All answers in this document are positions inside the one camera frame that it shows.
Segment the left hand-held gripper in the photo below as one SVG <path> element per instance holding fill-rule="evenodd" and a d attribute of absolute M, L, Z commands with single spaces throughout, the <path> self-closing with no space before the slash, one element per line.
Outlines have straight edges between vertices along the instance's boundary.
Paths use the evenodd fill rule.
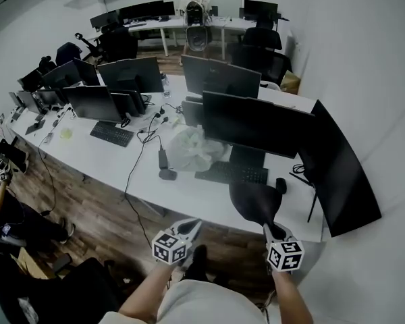
<path fill-rule="evenodd" d="M 161 230 L 152 240 L 152 256 L 168 265 L 184 261 L 199 234 L 200 219 L 183 219 Z"/>

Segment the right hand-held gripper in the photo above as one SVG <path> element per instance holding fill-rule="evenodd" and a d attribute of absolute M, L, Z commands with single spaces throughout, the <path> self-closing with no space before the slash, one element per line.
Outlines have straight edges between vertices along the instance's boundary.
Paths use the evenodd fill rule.
<path fill-rule="evenodd" d="M 278 272 L 299 270 L 305 254 L 302 242 L 289 240 L 291 231 L 282 225 L 265 223 L 263 232 L 266 239 L 288 240 L 269 244 L 267 262 L 270 268 Z"/>

